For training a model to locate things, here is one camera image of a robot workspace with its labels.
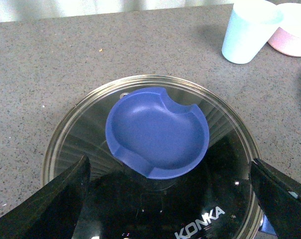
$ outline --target pink container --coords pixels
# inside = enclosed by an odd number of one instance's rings
[[[301,57],[301,4],[284,3],[278,7],[284,20],[268,43],[286,55]]]

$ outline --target blue bowl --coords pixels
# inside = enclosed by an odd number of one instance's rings
[[[159,87],[136,90],[120,99],[110,110],[105,133],[112,155],[150,179],[191,171],[209,144],[200,108],[174,102]]]

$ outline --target glass lid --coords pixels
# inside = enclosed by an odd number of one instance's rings
[[[146,179],[115,159],[105,140],[113,105],[126,94],[163,87],[181,105],[197,104],[209,126],[209,147],[189,173]],[[48,183],[82,155],[91,182],[74,239],[252,239],[262,211],[249,182],[260,158],[253,137],[219,97],[192,82],[157,75],[127,77],[89,93],[56,128],[42,170]]]

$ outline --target white cup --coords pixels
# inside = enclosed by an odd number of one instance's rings
[[[233,5],[222,54],[236,64],[250,62],[283,21],[283,13],[266,0],[240,0]]]

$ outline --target speckled countertop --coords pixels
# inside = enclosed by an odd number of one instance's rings
[[[231,8],[0,23],[0,216],[40,188],[46,148],[66,112],[102,84],[139,74],[184,78],[219,95],[263,159],[301,183],[301,58],[266,44],[248,64],[226,61]]]

